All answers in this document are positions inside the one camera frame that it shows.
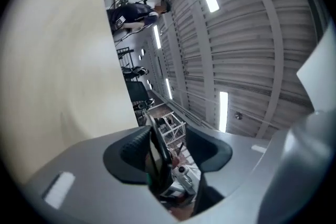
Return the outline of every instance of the cable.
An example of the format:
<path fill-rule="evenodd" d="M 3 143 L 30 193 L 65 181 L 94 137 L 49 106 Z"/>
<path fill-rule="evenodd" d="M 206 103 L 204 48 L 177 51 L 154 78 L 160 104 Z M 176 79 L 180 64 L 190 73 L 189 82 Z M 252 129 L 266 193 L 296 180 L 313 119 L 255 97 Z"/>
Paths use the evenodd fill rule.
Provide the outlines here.
<path fill-rule="evenodd" d="M 116 2 L 118 2 L 118 1 L 119 1 L 119 0 L 114 1 L 114 3 L 110 6 L 109 9 L 111 9 L 111 7 L 112 7 Z"/>
<path fill-rule="evenodd" d="M 133 34 L 140 33 L 141 31 L 144 31 L 146 28 L 147 28 L 147 27 L 144 26 L 144 27 L 142 27 L 139 31 L 136 31 L 136 32 L 133 32 L 133 33 L 124 35 L 124 36 L 120 39 L 120 41 L 116 44 L 116 46 L 119 45 L 120 42 L 123 42 L 123 41 L 124 41 L 126 38 L 128 38 L 129 36 L 132 36 Z"/>
<path fill-rule="evenodd" d="M 192 7 L 192 5 L 194 5 L 197 1 L 199 1 L 199 0 L 195 0 L 193 3 L 188 5 L 187 8 L 181 14 L 179 14 L 179 16 L 174 18 L 173 22 L 170 23 L 168 26 L 166 26 L 165 31 L 162 31 L 162 35 L 168 31 L 169 27 L 171 27 L 174 23 L 177 23 L 177 20 L 180 19 L 184 14 L 186 14 L 188 12 L 188 10 Z"/>
<path fill-rule="evenodd" d="M 140 3 L 141 1 L 143 1 L 143 0 L 140 0 L 140 1 L 138 1 L 138 2 L 135 2 L 135 4 L 141 4 L 141 3 Z"/>

